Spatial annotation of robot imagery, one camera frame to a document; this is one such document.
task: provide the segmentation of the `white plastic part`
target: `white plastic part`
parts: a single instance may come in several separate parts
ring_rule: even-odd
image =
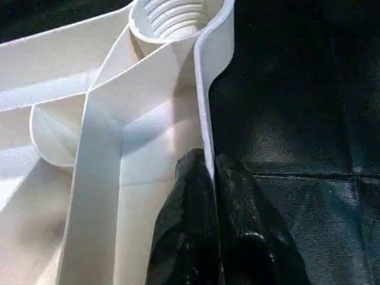
[[[142,52],[194,36],[219,12],[223,0],[138,0],[129,25]]]
[[[178,158],[204,147],[203,141],[212,151],[205,100],[211,81],[232,57],[232,7],[233,1],[226,1],[200,34],[204,42],[195,53],[215,52],[211,66],[198,69],[201,83],[195,83],[195,33],[145,53],[88,93],[59,285],[145,283],[154,222],[175,182]],[[219,41],[223,32],[232,34]],[[217,46],[223,42],[227,45]],[[207,157],[211,164],[213,154]]]
[[[81,132],[84,94],[34,105],[31,142],[48,163],[72,172]]]
[[[213,184],[215,182],[214,141],[208,91],[211,83],[232,60],[235,49],[233,6],[234,0],[225,1],[218,17],[210,21],[194,46],[195,78],[197,80],[205,162]]]
[[[0,45],[0,284],[55,284],[72,175],[39,159],[31,109],[89,88],[130,7]]]
[[[130,7],[131,5],[127,7],[128,9],[124,8],[118,11],[116,15],[120,17],[121,14],[123,18],[128,18],[126,12]],[[94,71],[95,76],[89,78],[87,85],[81,89],[82,93],[66,94],[60,100],[53,97],[47,102],[32,107],[30,114],[31,141],[36,151],[48,163],[72,172],[86,91],[128,69],[143,57],[140,48],[131,37],[128,27],[129,25],[122,29],[120,35],[114,39],[115,43],[110,47],[110,52],[102,54],[103,61]]]

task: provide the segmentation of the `dark fabric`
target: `dark fabric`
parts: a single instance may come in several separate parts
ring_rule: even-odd
[[[2,0],[0,43],[120,9],[132,0]]]
[[[216,153],[244,161],[313,284],[380,284],[376,5],[236,0],[235,54],[210,89]]]

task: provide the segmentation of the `white plastic rim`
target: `white plastic rim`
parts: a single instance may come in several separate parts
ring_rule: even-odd
[[[212,82],[228,66],[235,49],[233,7],[225,0],[221,10],[200,33],[194,46],[195,79],[206,167],[215,183],[214,141],[208,91]]]
[[[55,100],[31,108],[31,143],[46,162],[72,171],[77,153],[84,94]]]
[[[223,0],[138,0],[129,25],[142,51],[200,32],[215,17]]]

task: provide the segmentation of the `curved plastic edge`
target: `curved plastic edge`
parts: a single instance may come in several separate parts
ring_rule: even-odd
[[[129,24],[125,26],[108,52],[88,90],[93,90],[138,64],[144,58]]]
[[[29,118],[29,134],[30,134],[31,144],[34,147],[34,150],[47,163],[49,163],[51,165],[54,165],[54,166],[57,166],[57,167],[61,167],[63,169],[68,169],[68,170],[71,169],[72,170],[74,168],[74,165],[71,165],[71,164],[57,164],[53,160],[51,160],[48,157],[46,157],[43,154],[43,152],[40,151],[40,149],[38,147],[38,143],[36,142],[36,140],[34,138],[34,121],[35,121],[34,118],[35,118],[35,114],[36,114],[36,110],[37,109],[38,109],[38,105],[33,105],[31,107],[30,118]]]
[[[199,34],[194,46],[195,79],[207,169],[214,179],[214,141],[208,91],[212,82],[230,64],[235,49],[233,7],[225,0],[219,13]]]

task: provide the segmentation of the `circular opening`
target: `circular opening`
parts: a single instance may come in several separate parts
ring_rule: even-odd
[[[147,42],[166,42],[199,32],[223,0],[139,0],[130,14],[132,31]]]

